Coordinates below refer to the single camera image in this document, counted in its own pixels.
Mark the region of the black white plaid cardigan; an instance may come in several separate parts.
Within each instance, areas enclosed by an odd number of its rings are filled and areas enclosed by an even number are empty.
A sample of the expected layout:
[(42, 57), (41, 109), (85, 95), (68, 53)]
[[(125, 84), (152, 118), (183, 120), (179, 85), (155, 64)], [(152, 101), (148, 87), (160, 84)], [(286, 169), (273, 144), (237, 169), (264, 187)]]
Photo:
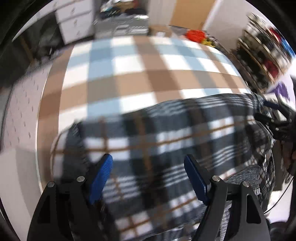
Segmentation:
[(257, 94), (217, 94), (76, 121), (53, 141), (52, 176), (75, 179), (111, 154), (96, 214), (107, 240), (175, 240), (201, 221), (206, 208), (185, 172), (187, 155), (225, 181), (249, 182), (266, 209), (274, 139), (254, 118), (267, 113), (263, 103)]

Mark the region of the wooden shoe rack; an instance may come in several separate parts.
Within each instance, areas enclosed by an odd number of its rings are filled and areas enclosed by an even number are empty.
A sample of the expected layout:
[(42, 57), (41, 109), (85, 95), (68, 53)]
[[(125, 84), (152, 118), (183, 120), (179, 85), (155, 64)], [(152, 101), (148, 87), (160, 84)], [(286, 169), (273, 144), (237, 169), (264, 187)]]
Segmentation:
[(231, 50), (249, 88), (266, 93), (287, 73), (295, 53), (281, 32), (254, 13)]

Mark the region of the white patterned floor mat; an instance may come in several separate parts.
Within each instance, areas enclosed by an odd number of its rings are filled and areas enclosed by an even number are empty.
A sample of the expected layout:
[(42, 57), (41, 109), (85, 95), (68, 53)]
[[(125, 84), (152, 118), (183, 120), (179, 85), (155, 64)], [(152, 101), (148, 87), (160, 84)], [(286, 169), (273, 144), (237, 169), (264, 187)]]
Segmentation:
[(38, 113), (52, 63), (26, 73), (10, 91), (1, 127), (1, 150), (36, 149)]

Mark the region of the yellow shoes on floor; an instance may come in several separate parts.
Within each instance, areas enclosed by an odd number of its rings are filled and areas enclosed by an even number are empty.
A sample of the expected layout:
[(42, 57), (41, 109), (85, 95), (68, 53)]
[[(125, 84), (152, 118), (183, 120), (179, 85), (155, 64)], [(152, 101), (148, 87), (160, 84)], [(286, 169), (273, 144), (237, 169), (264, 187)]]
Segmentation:
[(213, 47), (213, 48), (216, 47), (216, 43), (213, 42), (212, 40), (208, 39), (208, 38), (207, 38), (207, 39), (203, 39), (203, 40), (201, 41), (201, 44), (203, 44), (203, 45), (205, 45), (205, 46)]

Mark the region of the orange plastic bag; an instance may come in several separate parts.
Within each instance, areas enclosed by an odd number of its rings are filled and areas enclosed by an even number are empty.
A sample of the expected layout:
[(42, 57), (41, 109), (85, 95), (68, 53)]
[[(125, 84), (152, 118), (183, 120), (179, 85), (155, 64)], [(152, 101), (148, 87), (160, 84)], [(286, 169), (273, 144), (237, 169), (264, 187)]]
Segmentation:
[(185, 37), (196, 43), (201, 43), (207, 38), (206, 33), (201, 30), (188, 30)]

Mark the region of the plaid bed sheet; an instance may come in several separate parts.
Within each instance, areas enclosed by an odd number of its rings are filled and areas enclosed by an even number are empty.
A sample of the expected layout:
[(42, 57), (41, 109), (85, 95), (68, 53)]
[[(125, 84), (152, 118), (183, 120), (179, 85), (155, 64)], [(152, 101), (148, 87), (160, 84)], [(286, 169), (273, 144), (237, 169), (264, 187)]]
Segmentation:
[(51, 147), (76, 121), (131, 113), (156, 104), (217, 94), (251, 94), (230, 58), (216, 48), (157, 36), (77, 44), (53, 62), (37, 129), (41, 185), (54, 181)]

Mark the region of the brown cardboard box on floor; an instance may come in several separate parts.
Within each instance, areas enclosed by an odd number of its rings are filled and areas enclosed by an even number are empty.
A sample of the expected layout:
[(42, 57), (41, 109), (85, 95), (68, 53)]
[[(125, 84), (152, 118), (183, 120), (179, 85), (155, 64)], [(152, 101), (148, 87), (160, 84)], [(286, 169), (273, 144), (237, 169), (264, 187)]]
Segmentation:
[(165, 25), (150, 25), (149, 34), (157, 37), (171, 37), (172, 31)]

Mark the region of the black bag under desk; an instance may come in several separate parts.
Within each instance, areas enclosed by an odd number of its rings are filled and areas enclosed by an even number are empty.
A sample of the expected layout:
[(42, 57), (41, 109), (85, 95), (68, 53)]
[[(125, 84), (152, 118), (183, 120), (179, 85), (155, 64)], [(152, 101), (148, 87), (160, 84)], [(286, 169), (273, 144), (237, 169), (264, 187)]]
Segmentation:
[(59, 26), (54, 22), (35, 23), (26, 29), (19, 38), (25, 41), (33, 58), (39, 62), (43, 58), (51, 58), (64, 47)]

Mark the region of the silver flat suitcase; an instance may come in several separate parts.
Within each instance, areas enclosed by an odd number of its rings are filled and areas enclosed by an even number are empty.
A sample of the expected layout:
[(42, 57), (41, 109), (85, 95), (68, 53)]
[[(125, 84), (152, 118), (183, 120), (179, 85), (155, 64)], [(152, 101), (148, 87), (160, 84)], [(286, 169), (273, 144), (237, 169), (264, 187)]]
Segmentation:
[(117, 36), (145, 36), (149, 32), (149, 16), (147, 15), (120, 15), (96, 20), (94, 22), (95, 39), (104, 39)]

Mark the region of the white drawer desk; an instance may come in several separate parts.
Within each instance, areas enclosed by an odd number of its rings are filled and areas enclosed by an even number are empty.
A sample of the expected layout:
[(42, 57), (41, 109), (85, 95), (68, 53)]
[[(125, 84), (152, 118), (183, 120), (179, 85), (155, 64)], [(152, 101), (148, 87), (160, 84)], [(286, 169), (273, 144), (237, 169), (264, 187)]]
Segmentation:
[(93, 1), (58, 1), (58, 4), (55, 16), (65, 45), (93, 35)]

